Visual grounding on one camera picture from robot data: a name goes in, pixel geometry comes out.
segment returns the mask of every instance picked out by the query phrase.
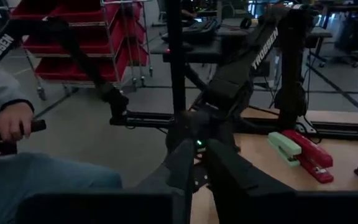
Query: floor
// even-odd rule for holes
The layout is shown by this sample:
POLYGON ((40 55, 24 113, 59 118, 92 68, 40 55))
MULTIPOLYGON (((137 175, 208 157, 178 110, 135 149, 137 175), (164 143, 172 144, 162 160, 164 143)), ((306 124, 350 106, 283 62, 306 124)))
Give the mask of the floor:
MULTIPOLYGON (((160 43, 158 37, 164 28, 149 29, 150 47, 160 43)), ((324 45, 323 54, 329 53, 329 44, 324 45)), ((53 157, 91 162, 108 166, 121 173, 125 186, 133 186, 151 173, 166 154, 164 133, 156 129, 109 125, 109 107, 98 99, 90 89, 66 96, 61 85, 42 83, 47 93, 47 101, 37 96, 37 83, 23 52, 12 51, 1 66, 10 71, 21 83, 35 106, 38 118, 45 119, 47 130, 35 133, 29 140, 19 143, 21 151, 42 152, 53 157)), ((161 57, 151 56, 154 77, 146 78, 148 86, 129 93, 130 110, 172 112, 170 86, 170 66, 161 57)), ((211 70, 210 65, 192 65, 204 80, 211 70)), ((358 101, 358 68, 350 65, 328 63, 318 68, 323 75, 358 101)), ((328 85, 321 77, 311 72, 310 110, 358 112, 358 107, 328 85)), ((188 104, 200 92, 194 88, 186 91, 188 104)), ((266 108, 272 100, 269 91, 258 88, 251 98, 251 105, 266 108)))

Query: wooden table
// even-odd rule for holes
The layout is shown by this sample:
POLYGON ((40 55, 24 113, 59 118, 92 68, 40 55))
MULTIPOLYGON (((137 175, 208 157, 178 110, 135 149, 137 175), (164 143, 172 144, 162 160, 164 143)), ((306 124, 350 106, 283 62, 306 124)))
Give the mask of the wooden table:
MULTIPOLYGON (((274 118, 275 115, 246 110, 244 117, 274 118)), ((358 113, 332 111, 309 111, 311 121, 332 121, 358 123, 358 113)), ((320 184, 302 167, 289 167, 278 153, 272 149, 266 136, 251 134, 235 135, 236 143, 241 147, 241 156, 252 162, 260 170, 297 190, 358 190, 358 177, 353 170, 358 166, 358 141, 323 140, 320 146, 334 158, 334 167, 328 171, 334 176, 334 182, 320 184)), ((202 188, 193 195, 191 222, 197 224, 218 224, 212 193, 202 188)))

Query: gray sleeve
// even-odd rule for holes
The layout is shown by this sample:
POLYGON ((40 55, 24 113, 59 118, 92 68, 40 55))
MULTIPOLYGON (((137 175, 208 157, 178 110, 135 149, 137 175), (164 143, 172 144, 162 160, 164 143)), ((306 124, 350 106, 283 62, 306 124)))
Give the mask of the gray sleeve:
POLYGON ((19 88, 19 82, 0 67, 0 109, 12 100, 28 100, 19 88))

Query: person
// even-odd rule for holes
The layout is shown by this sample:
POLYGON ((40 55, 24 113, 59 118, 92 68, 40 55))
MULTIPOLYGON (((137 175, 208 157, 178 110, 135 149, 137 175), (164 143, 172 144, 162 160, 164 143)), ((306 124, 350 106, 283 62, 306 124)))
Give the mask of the person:
POLYGON ((188 21, 189 24, 196 22, 197 13, 191 0, 181 0, 181 14, 182 19, 188 21))
MULTIPOLYGON (((0 68, 0 133, 3 141, 30 137, 34 108, 19 82, 0 68)), ((122 187, 117 172, 92 164, 21 153, 0 158, 0 223, 14 223, 20 202, 34 194, 90 188, 122 187)))

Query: stapler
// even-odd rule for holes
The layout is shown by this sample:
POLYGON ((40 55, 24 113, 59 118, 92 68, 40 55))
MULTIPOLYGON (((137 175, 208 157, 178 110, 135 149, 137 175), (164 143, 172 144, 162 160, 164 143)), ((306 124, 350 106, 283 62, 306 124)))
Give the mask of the stapler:
POLYGON ((294 130, 284 130, 282 134, 302 148, 302 153, 295 157, 310 175, 322 184, 334 180, 334 177, 326 170, 326 168, 333 166, 333 158, 322 147, 294 130))
POLYGON ((300 155, 302 149, 297 143, 278 132, 270 133, 268 135, 268 142, 277 150, 279 155, 283 157, 289 166, 300 165, 299 160, 295 156, 300 155))

